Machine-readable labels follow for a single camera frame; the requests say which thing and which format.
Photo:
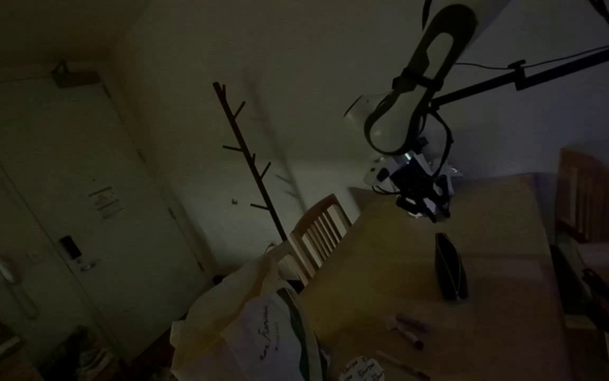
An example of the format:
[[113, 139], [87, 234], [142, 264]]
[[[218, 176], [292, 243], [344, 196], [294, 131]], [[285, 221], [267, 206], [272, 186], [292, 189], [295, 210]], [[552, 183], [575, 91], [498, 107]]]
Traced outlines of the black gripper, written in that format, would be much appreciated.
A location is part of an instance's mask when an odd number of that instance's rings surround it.
[[416, 159], [396, 169], [388, 180], [398, 186], [396, 206], [409, 216], [426, 216], [431, 223], [445, 221], [450, 216], [452, 192], [448, 178], [434, 178]]

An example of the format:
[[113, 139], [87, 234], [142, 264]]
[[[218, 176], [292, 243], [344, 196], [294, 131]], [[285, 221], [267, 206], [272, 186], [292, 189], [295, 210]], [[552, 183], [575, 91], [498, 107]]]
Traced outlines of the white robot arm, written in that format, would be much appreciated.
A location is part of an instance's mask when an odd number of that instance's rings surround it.
[[[454, 144], [452, 130], [431, 110], [452, 67], [467, 46], [498, 18], [509, 0], [425, 0], [416, 46], [388, 91], [362, 119], [365, 142], [391, 159], [387, 173], [396, 206], [409, 216], [440, 223], [450, 216], [452, 183], [444, 172]], [[434, 116], [444, 127], [438, 164], [425, 158], [422, 130]]]

